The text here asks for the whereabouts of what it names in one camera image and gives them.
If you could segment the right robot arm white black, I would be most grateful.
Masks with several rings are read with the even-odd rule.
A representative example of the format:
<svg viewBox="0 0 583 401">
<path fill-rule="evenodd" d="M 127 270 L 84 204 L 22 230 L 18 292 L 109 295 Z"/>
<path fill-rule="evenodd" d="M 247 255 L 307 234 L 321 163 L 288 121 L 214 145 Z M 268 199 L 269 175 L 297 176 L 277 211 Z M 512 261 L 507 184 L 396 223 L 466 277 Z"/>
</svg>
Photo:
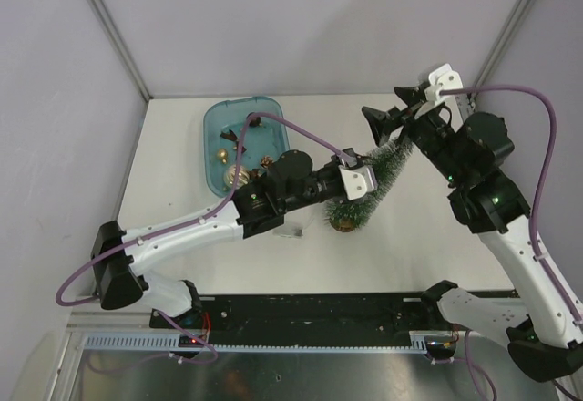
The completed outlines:
<svg viewBox="0 0 583 401">
<path fill-rule="evenodd" d="M 582 302 L 568 285 L 537 231 L 539 200 L 527 202 L 500 169 L 514 150 L 505 121 L 470 115 L 459 129 L 444 121 L 444 99 L 461 89 L 398 87 L 404 109 L 364 107 L 376 145 L 394 131 L 409 140 L 445 177 L 456 220 L 493 253 L 521 304 L 503 306 L 449 281 L 427 289 L 420 306 L 431 329 L 459 324 L 504 347 L 529 378 L 548 382 L 582 367 Z"/>
</svg>

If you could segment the clear light string battery box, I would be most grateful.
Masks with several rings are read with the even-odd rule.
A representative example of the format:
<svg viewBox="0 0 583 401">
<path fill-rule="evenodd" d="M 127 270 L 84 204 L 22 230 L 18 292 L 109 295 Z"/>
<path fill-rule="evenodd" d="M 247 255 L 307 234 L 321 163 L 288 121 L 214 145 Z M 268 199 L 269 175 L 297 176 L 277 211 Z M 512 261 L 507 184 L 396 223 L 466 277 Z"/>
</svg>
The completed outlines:
<svg viewBox="0 0 583 401">
<path fill-rule="evenodd" d="M 273 231 L 273 234 L 283 238 L 301 238 L 303 227 L 297 224 L 284 224 Z"/>
</svg>

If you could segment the small green christmas tree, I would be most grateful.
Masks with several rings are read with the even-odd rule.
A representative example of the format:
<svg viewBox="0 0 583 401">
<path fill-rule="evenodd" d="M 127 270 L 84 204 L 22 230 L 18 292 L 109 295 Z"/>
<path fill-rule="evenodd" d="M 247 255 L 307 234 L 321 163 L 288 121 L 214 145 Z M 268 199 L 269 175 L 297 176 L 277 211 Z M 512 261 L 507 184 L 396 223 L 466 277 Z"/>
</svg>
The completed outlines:
<svg viewBox="0 0 583 401">
<path fill-rule="evenodd" d="M 370 151 L 365 163 L 373 168 L 377 190 L 358 201 L 328 201 L 323 210 L 328 224 L 339 232 L 352 232 L 363 228 L 395 184 L 412 151 L 413 143 L 410 140 L 390 140 Z"/>
</svg>

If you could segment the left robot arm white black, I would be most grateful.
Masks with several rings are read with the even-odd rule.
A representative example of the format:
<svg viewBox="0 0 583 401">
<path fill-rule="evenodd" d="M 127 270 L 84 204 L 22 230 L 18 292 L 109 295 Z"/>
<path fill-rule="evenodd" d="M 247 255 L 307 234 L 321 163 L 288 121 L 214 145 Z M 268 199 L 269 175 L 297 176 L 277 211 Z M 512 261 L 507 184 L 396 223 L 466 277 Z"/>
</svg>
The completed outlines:
<svg viewBox="0 0 583 401">
<path fill-rule="evenodd" d="M 332 158 L 315 170 L 307 153 L 290 150 L 213 208 L 131 230 L 123 230 L 116 221 L 106 222 L 98 229 L 91 252 L 100 306 L 112 311 L 140 303 L 189 328 L 201 317 L 195 286 L 156 273 L 158 264 L 271 231 L 282 226 L 291 211 L 329 200 L 362 201 L 376 188 L 372 167 L 359 156 Z"/>
</svg>

